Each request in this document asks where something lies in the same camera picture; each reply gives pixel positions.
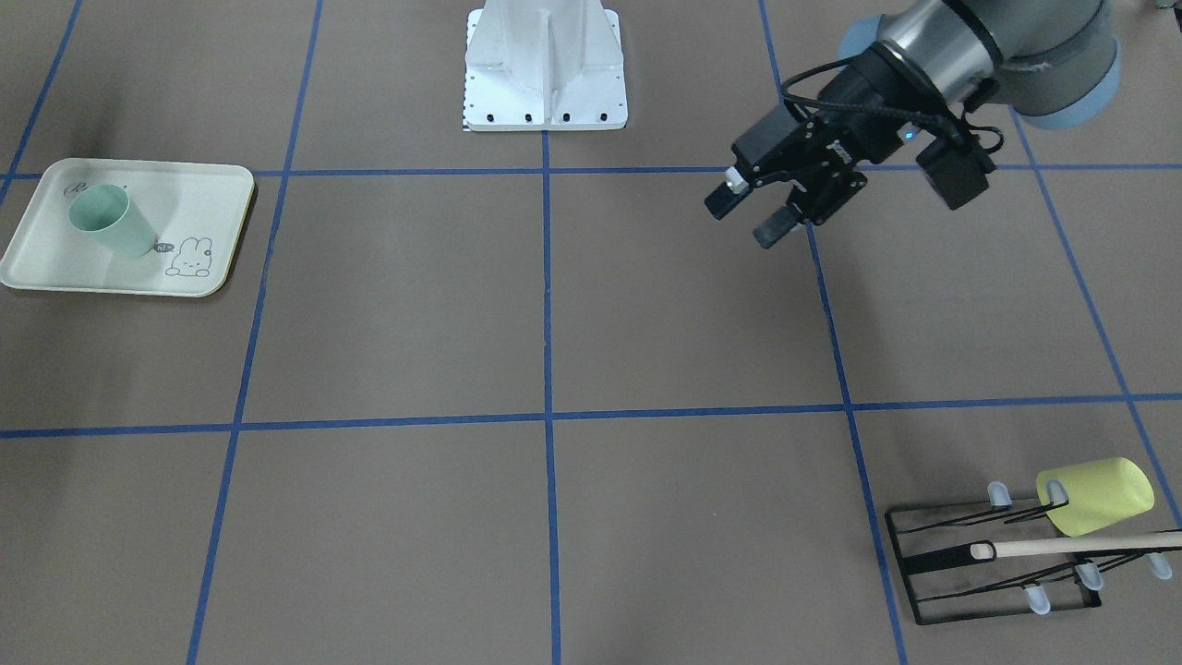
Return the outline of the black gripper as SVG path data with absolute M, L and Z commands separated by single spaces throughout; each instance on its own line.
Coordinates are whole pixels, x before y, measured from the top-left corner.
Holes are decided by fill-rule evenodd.
M 726 219 L 753 190 L 794 185 L 756 224 L 769 249 L 806 224 L 823 224 L 866 185 L 858 164 L 882 163 L 902 146 L 900 128 L 921 125 L 924 74 L 896 51 L 862 51 L 785 79 L 780 102 L 733 142 L 735 164 L 704 198 Z

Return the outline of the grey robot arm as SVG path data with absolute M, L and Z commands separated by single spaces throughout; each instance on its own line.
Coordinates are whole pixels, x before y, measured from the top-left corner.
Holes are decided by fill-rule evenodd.
M 995 104 L 1032 128 L 1080 126 L 1113 100 L 1121 71 L 1108 1 L 916 1 L 860 18 L 836 61 L 780 84 L 779 104 L 733 142 L 735 163 L 704 206 L 726 219 L 756 189 L 790 185 L 753 232 L 772 248 L 862 193 L 862 164 L 881 164 L 928 132 L 916 163 L 957 210 L 983 194 L 995 168 L 996 146 L 981 135 L 1001 135 L 970 115 Z

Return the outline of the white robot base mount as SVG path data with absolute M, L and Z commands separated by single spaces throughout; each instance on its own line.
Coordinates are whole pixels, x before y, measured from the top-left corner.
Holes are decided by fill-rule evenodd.
M 465 28 L 465 131 L 626 128 L 621 17 L 600 1 L 486 1 Z

